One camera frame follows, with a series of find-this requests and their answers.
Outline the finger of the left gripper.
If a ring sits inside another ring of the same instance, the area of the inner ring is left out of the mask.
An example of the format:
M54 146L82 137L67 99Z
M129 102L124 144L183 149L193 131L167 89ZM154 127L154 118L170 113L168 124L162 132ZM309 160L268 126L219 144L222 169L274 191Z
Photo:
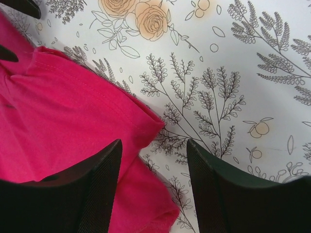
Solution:
M36 19L41 19L41 10L33 0L26 0L25 14L34 17Z
M3 45L0 45L0 59L9 62L18 62L18 57L16 56L16 54L4 47Z

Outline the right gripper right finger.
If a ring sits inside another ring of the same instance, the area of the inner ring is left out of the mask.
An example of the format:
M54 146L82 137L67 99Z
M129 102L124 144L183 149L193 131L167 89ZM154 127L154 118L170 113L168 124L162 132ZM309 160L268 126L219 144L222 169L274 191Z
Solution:
M194 140L187 157L199 231L202 233L308 233L311 177L300 164L279 175L284 183L244 172L210 154Z

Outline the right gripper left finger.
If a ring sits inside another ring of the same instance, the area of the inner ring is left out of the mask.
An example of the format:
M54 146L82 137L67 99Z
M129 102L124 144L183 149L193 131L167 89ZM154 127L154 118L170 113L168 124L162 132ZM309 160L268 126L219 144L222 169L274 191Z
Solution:
M121 165L117 139L41 181L0 183L3 233L106 233Z

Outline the magenta t shirt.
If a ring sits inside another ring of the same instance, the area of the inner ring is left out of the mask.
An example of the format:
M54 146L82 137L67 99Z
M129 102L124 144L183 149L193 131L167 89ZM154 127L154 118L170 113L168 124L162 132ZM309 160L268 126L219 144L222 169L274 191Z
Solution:
M109 231L167 233L179 215L165 185L139 158L164 127L145 104L60 51L33 47L0 17L0 177L40 181L116 139L122 159Z

